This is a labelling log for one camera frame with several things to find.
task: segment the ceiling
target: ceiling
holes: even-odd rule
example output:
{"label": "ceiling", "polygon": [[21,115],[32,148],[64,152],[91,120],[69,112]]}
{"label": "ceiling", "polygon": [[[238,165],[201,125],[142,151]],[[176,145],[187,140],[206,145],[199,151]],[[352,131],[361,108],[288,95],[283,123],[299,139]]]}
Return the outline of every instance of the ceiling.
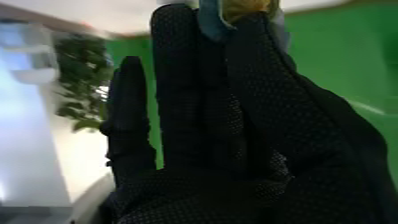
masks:
{"label": "ceiling", "polygon": [[[151,13],[165,1],[171,2],[171,0],[0,0],[0,3],[82,23],[101,31],[135,34],[148,32]],[[281,6],[286,12],[293,12],[339,5],[347,1],[281,0]]]}

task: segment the gloved hand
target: gloved hand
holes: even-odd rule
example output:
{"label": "gloved hand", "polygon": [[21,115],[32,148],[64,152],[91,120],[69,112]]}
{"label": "gloved hand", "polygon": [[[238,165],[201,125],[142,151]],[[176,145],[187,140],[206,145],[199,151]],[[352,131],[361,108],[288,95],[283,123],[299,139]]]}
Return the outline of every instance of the gloved hand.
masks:
{"label": "gloved hand", "polygon": [[160,171],[137,58],[116,72],[101,127],[116,223],[396,223],[380,134],[297,74],[265,14],[235,26],[219,45],[187,6],[153,15]]}

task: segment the black glove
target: black glove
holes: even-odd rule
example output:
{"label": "black glove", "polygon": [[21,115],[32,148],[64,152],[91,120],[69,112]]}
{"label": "black glove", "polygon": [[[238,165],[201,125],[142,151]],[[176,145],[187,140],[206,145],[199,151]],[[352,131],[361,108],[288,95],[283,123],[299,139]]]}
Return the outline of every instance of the black glove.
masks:
{"label": "black glove", "polygon": [[148,143],[144,71],[126,58],[101,128],[116,223],[395,223],[382,137],[295,74],[267,15],[238,21],[226,46],[180,4],[156,10],[151,26],[165,169]]}

